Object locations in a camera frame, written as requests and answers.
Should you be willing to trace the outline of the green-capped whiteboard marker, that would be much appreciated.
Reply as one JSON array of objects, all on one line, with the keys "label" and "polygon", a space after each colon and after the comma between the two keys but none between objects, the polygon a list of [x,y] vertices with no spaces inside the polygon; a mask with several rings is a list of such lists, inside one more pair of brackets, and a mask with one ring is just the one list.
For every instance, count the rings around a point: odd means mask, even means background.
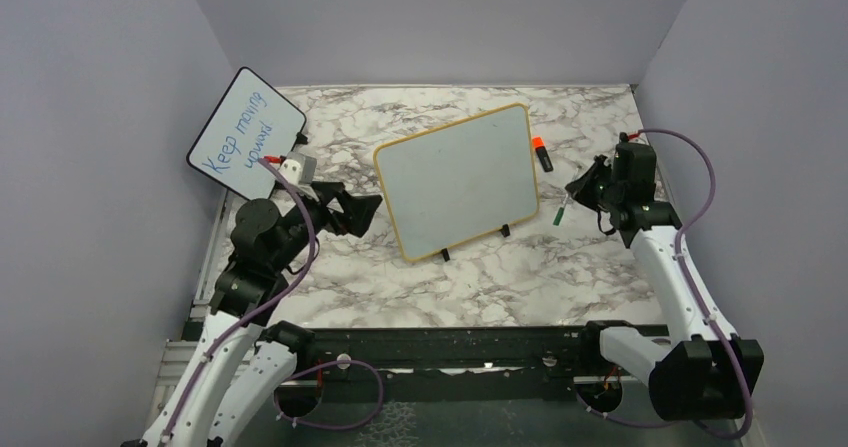
[{"label": "green-capped whiteboard marker", "polygon": [[561,202],[561,204],[559,205],[558,210],[557,210],[556,215],[555,215],[555,218],[554,218],[554,220],[553,220],[553,222],[552,222],[552,224],[553,224],[554,226],[559,226],[559,225],[561,224],[562,219],[563,219],[564,214],[565,214],[565,210],[566,210],[566,208],[568,207],[568,205],[569,205],[570,201],[571,201],[571,197],[570,197],[570,196],[566,196],[566,197],[563,199],[563,201]]}]

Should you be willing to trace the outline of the yellow-framed whiteboard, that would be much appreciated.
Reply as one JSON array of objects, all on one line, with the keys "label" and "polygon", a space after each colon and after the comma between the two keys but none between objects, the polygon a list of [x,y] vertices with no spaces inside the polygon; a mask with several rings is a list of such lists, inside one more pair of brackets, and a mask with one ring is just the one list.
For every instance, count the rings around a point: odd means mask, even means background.
[{"label": "yellow-framed whiteboard", "polygon": [[402,258],[509,236],[540,208],[529,112],[521,103],[385,143],[373,153]]}]

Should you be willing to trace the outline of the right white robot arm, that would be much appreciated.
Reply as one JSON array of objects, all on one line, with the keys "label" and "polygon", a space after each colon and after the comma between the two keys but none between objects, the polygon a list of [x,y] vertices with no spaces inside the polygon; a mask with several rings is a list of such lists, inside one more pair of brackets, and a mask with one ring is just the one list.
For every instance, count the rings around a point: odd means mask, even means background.
[{"label": "right white robot arm", "polygon": [[648,389],[665,421],[740,419],[764,363],[753,339],[723,316],[688,254],[674,207],[656,199],[653,148],[629,139],[597,156],[566,191],[619,234],[645,271],[660,303],[669,342],[656,343],[626,321],[590,321],[579,334],[579,365],[592,374],[623,369]]}]

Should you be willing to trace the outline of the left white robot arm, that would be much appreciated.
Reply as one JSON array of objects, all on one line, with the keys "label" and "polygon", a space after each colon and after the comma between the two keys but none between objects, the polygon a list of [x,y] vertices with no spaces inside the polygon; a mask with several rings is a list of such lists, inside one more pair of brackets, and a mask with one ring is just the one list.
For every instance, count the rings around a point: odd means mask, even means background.
[{"label": "left white robot arm", "polygon": [[166,405],[132,445],[229,446],[278,385],[313,368],[313,333],[272,324],[271,315],[310,270],[318,233],[363,237],[382,198],[354,196],[341,182],[315,182],[310,194],[283,187],[294,202],[287,213],[267,198],[237,211],[234,249],[196,348]]}]

